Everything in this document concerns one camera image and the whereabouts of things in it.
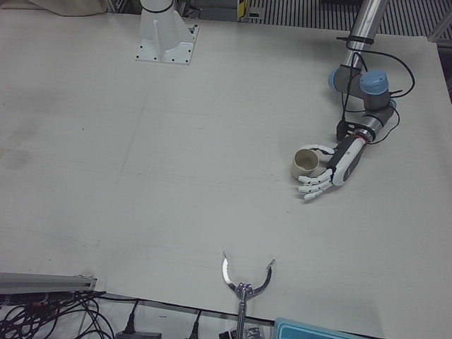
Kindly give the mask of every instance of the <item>metal gripper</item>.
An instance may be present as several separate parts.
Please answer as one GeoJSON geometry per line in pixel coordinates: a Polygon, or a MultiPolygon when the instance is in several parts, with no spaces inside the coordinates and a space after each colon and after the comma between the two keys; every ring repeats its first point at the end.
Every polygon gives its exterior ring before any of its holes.
{"type": "Polygon", "coordinates": [[[244,326],[245,326],[245,318],[246,318],[246,302],[250,300],[252,297],[255,297],[256,295],[259,295],[262,293],[262,291],[265,290],[265,288],[268,286],[270,279],[271,279],[271,266],[275,263],[275,259],[273,259],[268,265],[267,265],[267,278],[263,282],[262,286],[257,287],[255,290],[251,287],[251,284],[245,284],[241,282],[238,284],[238,286],[234,285],[234,283],[230,280],[229,275],[227,274],[227,257],[226,254],[225,259],[223,260],[223,278],[225,279],[225,282],[229,286],[229,288],[234,291],[234,293],[237,295],[237,297],[240,299],[239,303],[239,314],[237,319],[237,333],[236,333],[236,339],[243,339],[243,332],[244,332],[244,326]]]}

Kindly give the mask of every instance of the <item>white cup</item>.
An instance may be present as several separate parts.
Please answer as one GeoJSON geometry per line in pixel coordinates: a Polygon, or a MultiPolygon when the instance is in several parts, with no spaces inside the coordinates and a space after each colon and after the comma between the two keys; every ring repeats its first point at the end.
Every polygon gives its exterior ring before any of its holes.
{"type": "Polygon", "coordinates": [[[295,179],[300,175],[307,176],[319,166],[319,157],[313,150],[302,149],[292,159],[290,173],[295,179]]]}

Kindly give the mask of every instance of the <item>table surface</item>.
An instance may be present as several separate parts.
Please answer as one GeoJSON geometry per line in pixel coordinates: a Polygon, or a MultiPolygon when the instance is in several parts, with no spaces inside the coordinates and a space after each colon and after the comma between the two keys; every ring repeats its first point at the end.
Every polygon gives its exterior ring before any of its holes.
{"type": "MultiPolygon", "coordinates": [[[[452,107],[435,45],[377,37],[416,75],[400,127],[304,203],[290,160],[335,145],[326,80],[346,33],[198,24],[192,64],[170,66],[135,61],[139,16],[0,11],[0,271],[234,313],[223,251],[253,285],[274,257],[250,316],[449,338],[452,107]]],[[[409,86],[397,63],[366,59],[409,86]]]]}

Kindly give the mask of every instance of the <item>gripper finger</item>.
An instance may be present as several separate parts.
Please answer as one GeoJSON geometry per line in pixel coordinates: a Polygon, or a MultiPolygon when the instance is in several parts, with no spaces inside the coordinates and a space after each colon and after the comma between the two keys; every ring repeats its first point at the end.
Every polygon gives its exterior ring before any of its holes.
{"type": "Polygon", "coordinates": [[[308,193],[306,194],[303,198],[305,201],[317,198],[318,196],[320,196],[324,191],[326,191],[327,189],[329,189],[330,187],[332,187],[332,183],[329,183],[327,186],[325,186],[322,190],[318,191],[318,192],[314,192],[314,193],[308,193]]]}
{"type": "Polygon", "coordinates": [[[298,177],[298,181],[302,182],[305,185],[313,186],[321,184],[322,182],[326,182],[328,180],[331,180],[331,175],[333,174],[332,169],[327,169],[324,173],[320,174],[318,177],[305,177],[303,175],[300,175],[298,177]]]}
{"type": "Polygon", "coordinates": [[[301,149],[302,150],[320,150],[323,154],[326,154],[326,155],[334,154],[334,149],[324,146],[324,145],[319,145],[318,143],[312,143],[310,145],[305,145],[301,149]]]}
{"type": "Polygon", "coordinates": [[[300,192],[302,194],[318,192],[318,191],[325,189],[325,187],[327,187],[329,184],[331,184],[331,181],[322,182],[321,184],[313,185],[313,186],[300,186],[300,187],[298,187],[298,192],[300,192]]]}

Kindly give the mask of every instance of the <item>teal container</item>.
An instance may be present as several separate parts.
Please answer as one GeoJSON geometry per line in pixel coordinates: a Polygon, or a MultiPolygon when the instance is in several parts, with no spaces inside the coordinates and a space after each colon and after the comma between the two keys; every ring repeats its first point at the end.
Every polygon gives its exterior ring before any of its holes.
{"type": "Polygon", "coordinates": [[[293,320],[278,318],[275,321],[272,339],[362,339],[356,335],[306,325],[293,320]]]}

